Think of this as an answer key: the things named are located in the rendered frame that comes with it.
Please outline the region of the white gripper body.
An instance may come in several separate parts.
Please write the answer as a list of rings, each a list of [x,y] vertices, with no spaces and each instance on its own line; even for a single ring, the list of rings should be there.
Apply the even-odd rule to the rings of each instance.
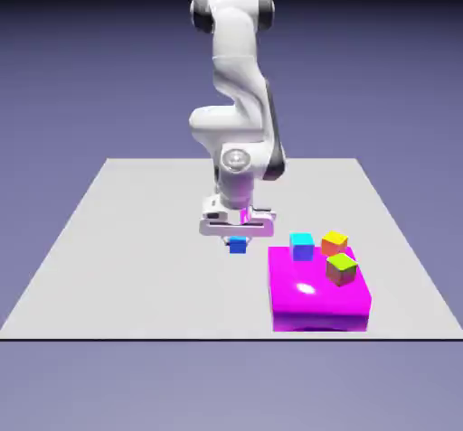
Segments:
[[[200,220],[199,231],[204,236],[217,237],[246,237],[246,238],[266,238],[272,237],[274,233],[274,222],[276,212],[273,210],[255,209],[249,207],[240,210],[240,224],[232,224],[223,220],[220,213],[210,218],[208,213]]]

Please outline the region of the large magenta box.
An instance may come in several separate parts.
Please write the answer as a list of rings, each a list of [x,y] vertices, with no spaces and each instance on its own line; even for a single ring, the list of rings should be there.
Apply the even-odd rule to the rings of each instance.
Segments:
[[[289,247],[268,250],[269,300],[275,332],[364,332],[372,297],[360,269],[337,286],[326,276],[326,256],[295,261]]]

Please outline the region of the small olive green cube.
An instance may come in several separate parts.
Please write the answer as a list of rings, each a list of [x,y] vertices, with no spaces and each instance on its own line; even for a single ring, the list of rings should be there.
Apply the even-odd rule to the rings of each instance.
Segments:
[[[352,283],[357,268],[357,262],[345,253],[338,253],[326,259],[326,277],[337,286]]]

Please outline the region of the small orange cube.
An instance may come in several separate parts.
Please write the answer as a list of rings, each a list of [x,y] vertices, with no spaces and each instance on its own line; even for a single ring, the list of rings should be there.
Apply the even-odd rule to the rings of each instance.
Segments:
[[[342,253],[347,247],[348,237],[338,231],[330,230],[321,239],[321,254],[331,257]]]

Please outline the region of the small cyan cube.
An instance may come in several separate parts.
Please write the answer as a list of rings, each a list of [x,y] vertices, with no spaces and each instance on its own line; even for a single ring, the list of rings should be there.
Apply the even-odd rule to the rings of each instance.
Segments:
[[[291,256],[294,261],[311,261],[314,255],[315,243],[310,233],[294,232],[289,235]]]

